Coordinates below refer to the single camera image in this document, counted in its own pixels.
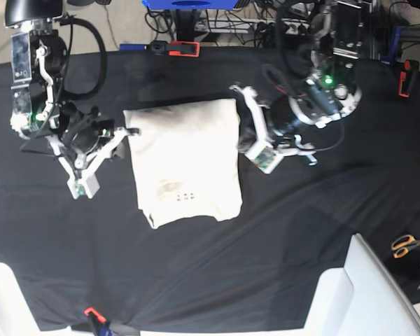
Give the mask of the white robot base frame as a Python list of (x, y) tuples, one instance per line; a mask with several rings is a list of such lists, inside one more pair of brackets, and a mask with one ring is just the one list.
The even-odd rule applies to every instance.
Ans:
[[(303, 328), (274, 335), (420, 335), (420, 314), (360, 234), (320, 276)], [(0, 262), (0, 335), (43, 335), (12, 269)]]

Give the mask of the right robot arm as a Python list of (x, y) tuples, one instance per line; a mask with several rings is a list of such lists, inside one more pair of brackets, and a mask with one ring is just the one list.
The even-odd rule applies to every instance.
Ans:
[[(87, 113), (76, 102), (97, 95), (106, 80), (108, 59), (104, 41), (87, 20), (67, 13), (64, 1), (7, 1), (5, 26), (11, 35), (11, 86), (13, 107), (10, 127), (23, 139), (23, 153), (58, 160), (68, 175), (66, 182), (74, 199), (92, 199), (100, 189), (95, 175), (105, 160), (125, 154), (123, 139), (138, 135), (137, 128), (116, 127), (103, 119), (94, 106)], [(99, 47), (99, 73), (88, 92), (65, 88), (72, 41), (64, 41), (54, 23), (92, 33)]]

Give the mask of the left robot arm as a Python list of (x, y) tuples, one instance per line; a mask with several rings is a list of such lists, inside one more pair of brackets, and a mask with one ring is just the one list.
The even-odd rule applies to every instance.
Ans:
[(260, 171), (271, 174), (284, 158), (305, 157), (310, 166), (316, 154), (338, 147), (345, 138), (344, 119), (357, 108), (362, 91), (356, 63), (362, 46), (361, 1), (313, 1), (305, 40), (286, 46), (285, 21), (296, 1), (277, 9), (274, 40), (281, 66), (264, 64), (262, 74), (280, 92), (269, 104), (260, 103), (251, 86), (232, 85), (251, 114), (240, 151)]

